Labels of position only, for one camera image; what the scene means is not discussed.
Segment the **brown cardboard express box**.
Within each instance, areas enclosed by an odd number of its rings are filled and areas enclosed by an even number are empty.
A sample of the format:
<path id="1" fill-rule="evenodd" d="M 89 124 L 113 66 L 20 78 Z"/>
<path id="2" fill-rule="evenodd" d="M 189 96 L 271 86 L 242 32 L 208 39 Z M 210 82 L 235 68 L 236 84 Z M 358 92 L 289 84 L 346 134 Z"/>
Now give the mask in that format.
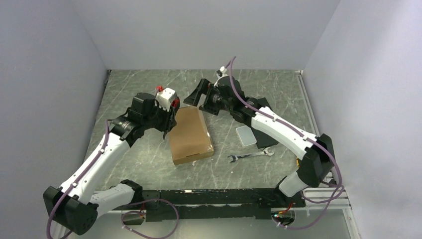
<path id="1" fill-rule="evenodd" d="M 180 108 L 176 122 L 177 125 L 168 134 L 174 165 L 214 155 L 214 146 L 202 111 L 192 106 Z"/>

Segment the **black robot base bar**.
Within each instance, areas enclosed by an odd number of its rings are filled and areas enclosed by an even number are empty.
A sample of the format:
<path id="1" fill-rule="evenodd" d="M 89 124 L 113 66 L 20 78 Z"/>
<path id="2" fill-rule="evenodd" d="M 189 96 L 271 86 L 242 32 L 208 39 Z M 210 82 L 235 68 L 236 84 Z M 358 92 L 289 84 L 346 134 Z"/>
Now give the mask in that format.
<path id="1" fill-rule="evenodd" d="M 179 219 L 255 218 L 267 220 L 276 210 L 303 208 L 297 193 L 286 198 L 273 188 L 144 190 L 123 212 L 143 209 L 147 222 Z"/>

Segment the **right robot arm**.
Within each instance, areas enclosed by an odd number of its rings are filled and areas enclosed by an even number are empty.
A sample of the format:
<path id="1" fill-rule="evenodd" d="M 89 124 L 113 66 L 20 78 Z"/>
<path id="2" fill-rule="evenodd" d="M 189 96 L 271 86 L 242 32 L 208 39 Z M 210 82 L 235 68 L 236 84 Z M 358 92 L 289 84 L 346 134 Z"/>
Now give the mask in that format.
<path id="1" fill-rule="evenodd" d="M 235 121 L 268 135 L 299 159 L 298 169 L 276 186 L 274 200 L 277 205 L 285 207 L 301 190 L 318 187 L 334 167 L 330 136 L 317 136 L 285 121 L 256 98 L 245 96 L 237 80 L 224 76 L 215 85 L 207 79 L 201 79 L 183 102 L 196 107 L 202 95 L 206 98 L 199 106 L 201 111 L 213 115 L 218 115 L 221 110 L 227 111 Z"/>

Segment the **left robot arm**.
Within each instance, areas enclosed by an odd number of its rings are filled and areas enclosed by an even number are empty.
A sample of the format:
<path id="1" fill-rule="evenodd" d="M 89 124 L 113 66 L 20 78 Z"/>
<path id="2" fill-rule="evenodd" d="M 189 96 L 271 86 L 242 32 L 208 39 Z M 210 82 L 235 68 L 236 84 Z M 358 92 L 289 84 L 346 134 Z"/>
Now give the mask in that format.
<path id="1" fill-rule="evenodd" d="M 142 186 L 128 179 L 105 191 L 95 189 L 147 130 L 169 133 L 177 124 L 179 107 L 176 91 L 165 88 L 155 94 L 138 93 L 122 115 L 106 120 L 102 141 L 80 168 L 59 187 L 50 186 L 43 193 L 49 216 L 47 238 L 52 238 L 52 222 L 83 235 L 110 210 L 123 205 L 137 209 L 146 203 Z"/>

